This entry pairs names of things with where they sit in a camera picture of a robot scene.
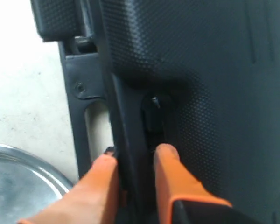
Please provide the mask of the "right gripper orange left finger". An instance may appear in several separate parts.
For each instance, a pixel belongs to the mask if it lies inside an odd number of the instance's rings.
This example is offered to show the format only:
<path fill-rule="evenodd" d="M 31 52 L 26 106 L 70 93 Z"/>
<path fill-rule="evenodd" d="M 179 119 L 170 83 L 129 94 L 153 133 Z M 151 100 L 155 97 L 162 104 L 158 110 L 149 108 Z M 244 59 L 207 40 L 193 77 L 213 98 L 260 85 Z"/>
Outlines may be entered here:
<path fill-rule="evenodd" d="M 62 199 L 20 224 L 113 224 L 119 206 L 118 162 L 113 147 Z"/>

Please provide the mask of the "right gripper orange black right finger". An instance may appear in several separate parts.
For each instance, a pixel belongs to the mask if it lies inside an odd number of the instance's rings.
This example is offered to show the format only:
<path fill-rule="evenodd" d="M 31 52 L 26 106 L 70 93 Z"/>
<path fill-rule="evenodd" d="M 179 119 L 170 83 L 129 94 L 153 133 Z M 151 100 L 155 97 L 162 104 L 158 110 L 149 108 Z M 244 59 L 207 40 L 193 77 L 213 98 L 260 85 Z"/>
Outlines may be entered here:
<path fill-rule="evenodd" d="M 280 224 L 280 144 L 154 153 L 162 224 Z"/>

